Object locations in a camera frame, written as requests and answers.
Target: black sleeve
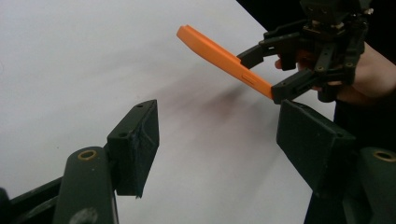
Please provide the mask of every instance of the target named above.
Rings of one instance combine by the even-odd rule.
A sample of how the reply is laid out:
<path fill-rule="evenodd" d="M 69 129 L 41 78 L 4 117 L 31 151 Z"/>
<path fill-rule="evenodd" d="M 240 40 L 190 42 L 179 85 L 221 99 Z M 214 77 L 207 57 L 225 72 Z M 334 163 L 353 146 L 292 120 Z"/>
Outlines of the black sleeve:
<path fill-rule="evenodd" d="M 391 31 L 396 22 L 396 1 L 374 0 L 371 7 L 374 13 L 369 17 L 366 42 L 396 64 L 396 34 Z M 357 137 L 359 148 L 396 151 L 396 92 L 371 107 L 337 102 L 334 122 Z"/>

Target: human hand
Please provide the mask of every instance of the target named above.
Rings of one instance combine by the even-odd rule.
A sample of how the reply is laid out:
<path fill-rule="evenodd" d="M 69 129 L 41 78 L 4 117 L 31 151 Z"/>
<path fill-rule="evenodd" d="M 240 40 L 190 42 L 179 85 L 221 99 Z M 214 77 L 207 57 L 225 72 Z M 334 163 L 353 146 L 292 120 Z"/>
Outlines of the human hand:
<path fill-rule="evenodd" d="M 341 86 L 337 93 L 338 100 L 352 105 L 374 105 L 396 90 L 396 65 L 368 44 L 365 43 L 364 47 L 353 84 Z M 298 53 L 299 69 L 312 68 L 314 61 L 312 54 L 305 51 Z M 280 60 L 276 61 L 275 67 L 281 68 Z"/>

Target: white table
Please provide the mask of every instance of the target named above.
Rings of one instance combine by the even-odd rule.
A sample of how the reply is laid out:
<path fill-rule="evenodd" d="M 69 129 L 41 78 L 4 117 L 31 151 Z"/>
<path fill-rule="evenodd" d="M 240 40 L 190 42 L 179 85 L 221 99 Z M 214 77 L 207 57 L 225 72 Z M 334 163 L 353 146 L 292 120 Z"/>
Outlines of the white table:
<path fill-rule="evenodd" d="M 189 24 L 234 54 L 262 39 L 236 1 L 0 2 L 0 186 L 10 198 L 63 175 L 157 99 L 161 143 L 120 223 L 303 223 L 311 189 L 276 144 L 279 105 L 190 51 Z M 276 84 L 295 71 L 253 71 Z M 328 118 L 314 92 L 297 99 Z"/>

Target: orange handle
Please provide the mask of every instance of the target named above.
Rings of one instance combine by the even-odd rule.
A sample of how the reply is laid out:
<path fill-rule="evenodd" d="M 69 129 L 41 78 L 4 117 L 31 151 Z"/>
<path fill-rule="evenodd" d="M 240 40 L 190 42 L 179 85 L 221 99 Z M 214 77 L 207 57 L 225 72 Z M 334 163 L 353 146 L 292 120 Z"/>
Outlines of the orange handle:
<path fill-rule="evenodd" d="M 272 85 L 269 82 L 248 70 L 241 64 L 240 59 L 211 39 L 194 30 L 189 25 L 181 26 L 177 31 L 177 37 L 202 58 L 241 80 L 266 97 L 273 99 L 271 93 Z"/>

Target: black bracket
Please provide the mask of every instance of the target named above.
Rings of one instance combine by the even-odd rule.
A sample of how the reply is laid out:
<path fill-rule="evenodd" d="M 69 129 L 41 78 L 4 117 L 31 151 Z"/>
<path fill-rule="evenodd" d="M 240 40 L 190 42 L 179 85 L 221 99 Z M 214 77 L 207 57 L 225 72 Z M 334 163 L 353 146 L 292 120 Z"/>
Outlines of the black bracket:
<path fill-rule="evenodd" d="M 396 153 L 357 148 L 354 135 L 289 100 L 276 141 L 313 191 L 304 224 L 395 223 Z"/>
<path fill-rule="evenodd" d="M 12 200 L 0 189 L 0 223 L 119 223 L 114 191 L 142 196 L 159 136 L 157 101 L 134 106 L 104 147 L 71 154 L 63 177 Z"/>

